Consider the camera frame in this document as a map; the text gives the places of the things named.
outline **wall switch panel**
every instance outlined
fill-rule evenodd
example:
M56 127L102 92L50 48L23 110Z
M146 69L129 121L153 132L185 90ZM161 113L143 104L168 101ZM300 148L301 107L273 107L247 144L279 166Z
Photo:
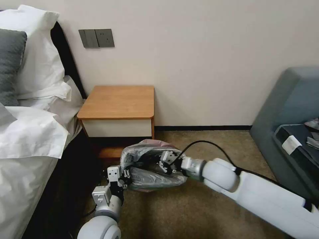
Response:
M85 48L99 47L94 29L79 30L79 33Z
M79 30L85 48L114 47L111 29Z
M83 46L84 46L85 48L89 47L89 45L87 44L87 40L86 40L86 36L85 36L84 30L79 30L79 34L80 34L80 37L81 37Z
M95 33L100 47L114 47L111 29L96 29Z

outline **bed frame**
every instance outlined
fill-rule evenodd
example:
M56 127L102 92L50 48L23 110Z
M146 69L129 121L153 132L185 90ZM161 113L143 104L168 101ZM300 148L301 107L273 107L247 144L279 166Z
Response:
M58 22L51 30L51 38L65 75L71 76L85 99L72 53ZM100 171L100 162L82 130L58 160L22 238L70 239L70 233L80 222L86 200L99 181Z

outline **gray sofa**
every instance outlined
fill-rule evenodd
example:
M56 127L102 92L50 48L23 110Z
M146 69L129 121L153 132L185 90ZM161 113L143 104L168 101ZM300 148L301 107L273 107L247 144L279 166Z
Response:
M319 170L316 174L317 168L311 167L315 173L310 175L302 164L305 160L282 150L274 134L281 125L302 124L318 116L319 67L292 67L281 74L250 130L276 179L303 197L315 200L319 200Z

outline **black headboard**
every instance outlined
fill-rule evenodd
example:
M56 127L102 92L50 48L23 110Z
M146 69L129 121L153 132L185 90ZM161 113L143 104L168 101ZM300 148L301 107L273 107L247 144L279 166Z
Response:
M57 48L57 51L59 52L65 75L71 76L73 81L75 82L76 86L78 87L81 96L83 99L86 99L87 96L85 94L82 82L80 80L79 73L77 71L73 55L71 53L69 44L65 38L64 32L58 22L54 25L54 27L51 30L51 38L53 41L53 44Z

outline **white duvet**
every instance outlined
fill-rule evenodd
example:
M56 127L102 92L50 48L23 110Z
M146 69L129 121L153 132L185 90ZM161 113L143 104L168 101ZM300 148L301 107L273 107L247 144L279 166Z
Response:
M80 130L74 116L83 100L73 80L67 84L72 99L52 100L56 113L6 107L17 120L0 124L0 238L22 237L58 159Z

